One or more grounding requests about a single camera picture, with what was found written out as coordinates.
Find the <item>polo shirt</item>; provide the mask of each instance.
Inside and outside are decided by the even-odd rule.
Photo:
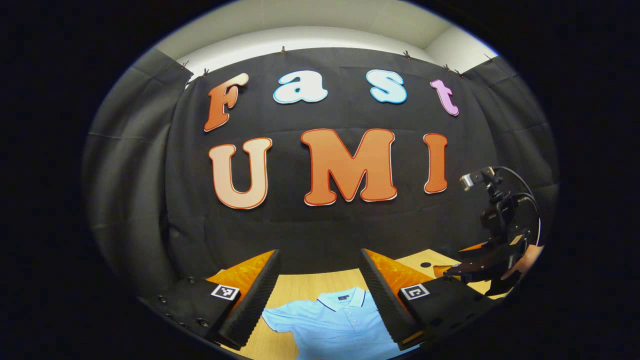
[[[265,309],[262,318],[276,332],[293,332],[296,360],[387,360],[419,346],[400,351],[371,293],[357,287]]]

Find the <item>light blue letter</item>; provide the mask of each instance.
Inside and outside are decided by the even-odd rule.
[[[273,92],[273,99],[280,104],[291,104],[300,100],[318,102],[324,99],[328,91],[322,88],[322,75],[311,70],[291,72],[278,80],[284,84]]]
[[[399,104],[406,100],[404,80],[393,71],[371,70],[367,73],[367,81],[375,86],[371,88],[371,95],[379,102]]]

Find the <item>white ceiling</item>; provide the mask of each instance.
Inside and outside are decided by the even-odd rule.
[[[179,59],[234,36],[287,26],[348,28],[425,49],[452,24],[398,0],[238,0],[185,25],[156,47]]]

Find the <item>wooden table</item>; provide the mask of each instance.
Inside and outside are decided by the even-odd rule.
[[[432,250],[424,250],[396,260],[433,278],[435,278],[433,265],[455,265],[459,263],[459,261]],[[425,262],[431,263],[432,266],[421,267],[420,264]],[[479,293],[485,293],[489,290],[491,281],[473,282],[468,285]],[[315,301],[318,295],[322,293],[333,293],[354,288],[355,286],[368,290],[359,269],[321,274],[280,275],[273,288],[273,293],[271,293],[269,301],[267,301],[266,308],[280,307],[295,300]],[[506,295],[496,295],[490,298],[497,299]],[[267,326],[262,318],[255,326],[246,346],[241,348],[240,351],[223,347],[254,360],[294,360],[298,355],[293,333],[275,332]]]

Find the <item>orange letter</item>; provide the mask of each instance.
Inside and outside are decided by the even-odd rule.
[[[225,104],[229,109],[236,105],[238,98],[238,87],[236,85],[244,85],[247,81],[249,81],[249,75],[243,72],[211,89],[209,92],[209,97],[211,98],[209,119],[204,124],[204,131],[211,131],[224,125],[229,120],[229,114],[225,113]]]
[[[427,134],[423,140],[429,151],[429,174],[424,191],[443,192],[447,189],[447,181],[444,179],[444,147],[447,146],[447,138],[440,134]]]
[[[245,142],[243,150],[249,154],[251,187],[237,192],[231,179],[231,157],[236,153],[233,145],[219,145],[209,150],[213,166],[213,187],[224,205],[234,209],[253,209],[267,197],[267,150],[273,142],[269,138],[256,138]]]
[[[351,201],[367,174],[360,197],[364,201],[391,200],[397,195],[391,177],[391,143],[396,136],[389,130],[370,129],[364,133],[355,156],[331,129],[309,130],[300,139],[311,152],[311,192],[305,203],[331,205],[337,199],[329,189],[329,176],[338,185],[345,200]]]

